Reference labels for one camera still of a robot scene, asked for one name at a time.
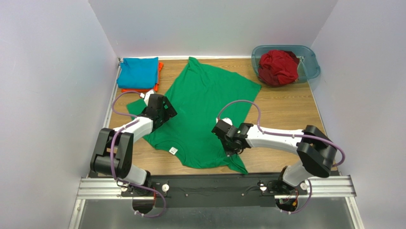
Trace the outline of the green t shirt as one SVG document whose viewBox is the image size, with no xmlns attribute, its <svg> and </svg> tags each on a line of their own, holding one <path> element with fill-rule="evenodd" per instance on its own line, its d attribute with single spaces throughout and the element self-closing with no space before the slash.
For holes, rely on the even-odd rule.
<svg viewBox="0 0 406 229">
<path fill-rule="evenodd" d="M 184 166 L 227 166 L 246 174 L 242 159 L 227 156 L 212 129 L 219 113 L 235 124 L 242 123 L 260 90 L 259 84 L 237 73 L 190 57 L 165 93 L 177 115 L 144 139 L 157 150 L 174 153 Z"/>
</svg>

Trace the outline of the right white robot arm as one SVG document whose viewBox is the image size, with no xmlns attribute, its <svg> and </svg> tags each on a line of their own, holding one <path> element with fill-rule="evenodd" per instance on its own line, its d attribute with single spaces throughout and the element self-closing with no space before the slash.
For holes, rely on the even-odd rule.
<svg viewBox="0 0 406 229">
<path fill-rule="evenodd" d="M 246 148 L 271 148 L 295 154 L 299 160 L 286 166 L 273 189 L 287 192 L 311 177 L 327 178 L 338 148 L 317 127 L 307 125 L 301 130 L 279 130 L 242 123 L 239 127 L 229 119 L 218 120 L 212 133 L 220 140 L 228 157 Z"/>
</svg>

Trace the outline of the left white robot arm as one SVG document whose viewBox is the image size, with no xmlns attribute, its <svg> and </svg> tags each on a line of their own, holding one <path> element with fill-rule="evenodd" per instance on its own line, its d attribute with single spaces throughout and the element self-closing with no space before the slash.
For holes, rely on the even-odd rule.
<svg viewBox="0 0 406 229">
<path fill-rule="evenodd" d="M 90 161 L 90 169 L 136 188 L 150 188 L 152 186 L 150 172 L 132 163 L 133 145 L 175 117 L 177 112 L 164 95 L 151 94 L 142 98 L 146 107 L 139 115 L 134 116 L 131 122 L 114 129 L 100 130 Z"/>
</svg>

